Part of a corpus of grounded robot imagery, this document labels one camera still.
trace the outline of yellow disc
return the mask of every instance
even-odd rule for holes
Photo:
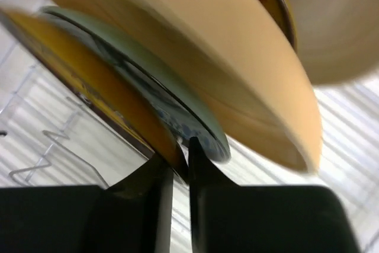
[[[0,22],[45,67],[87,97],[125,131],[161,154],[184,179],[187,163],[150,104],[75,38],[45,20],[0,9]]]

